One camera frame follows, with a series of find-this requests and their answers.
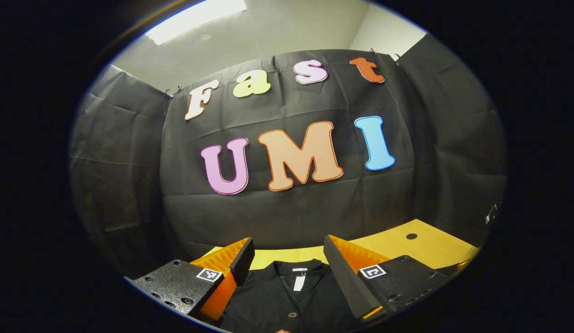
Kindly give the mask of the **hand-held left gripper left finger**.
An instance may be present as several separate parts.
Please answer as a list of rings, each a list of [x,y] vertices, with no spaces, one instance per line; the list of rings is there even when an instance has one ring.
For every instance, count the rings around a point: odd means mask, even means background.
[[[174,259],[130,283],[175,312],[218,321],[254,258],[253,238],[244,238],[190,263]]]

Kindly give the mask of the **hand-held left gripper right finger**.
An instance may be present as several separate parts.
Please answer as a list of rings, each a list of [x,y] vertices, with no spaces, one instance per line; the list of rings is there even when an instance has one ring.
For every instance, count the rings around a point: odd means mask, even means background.
[[[374,251],[333,235],[324,238],[323,251],[355,318],[391,318],[423,300],[454,276],[401,255],[387,259]]]

